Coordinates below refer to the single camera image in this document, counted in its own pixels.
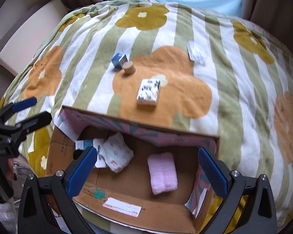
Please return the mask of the person's left hand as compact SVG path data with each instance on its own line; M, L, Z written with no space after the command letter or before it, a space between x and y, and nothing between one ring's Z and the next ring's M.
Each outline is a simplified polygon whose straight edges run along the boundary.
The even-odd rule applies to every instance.
M7 166L8 169L6 171L6 178L9 181L14 179L14 172L13 172L13 159L7 159Z

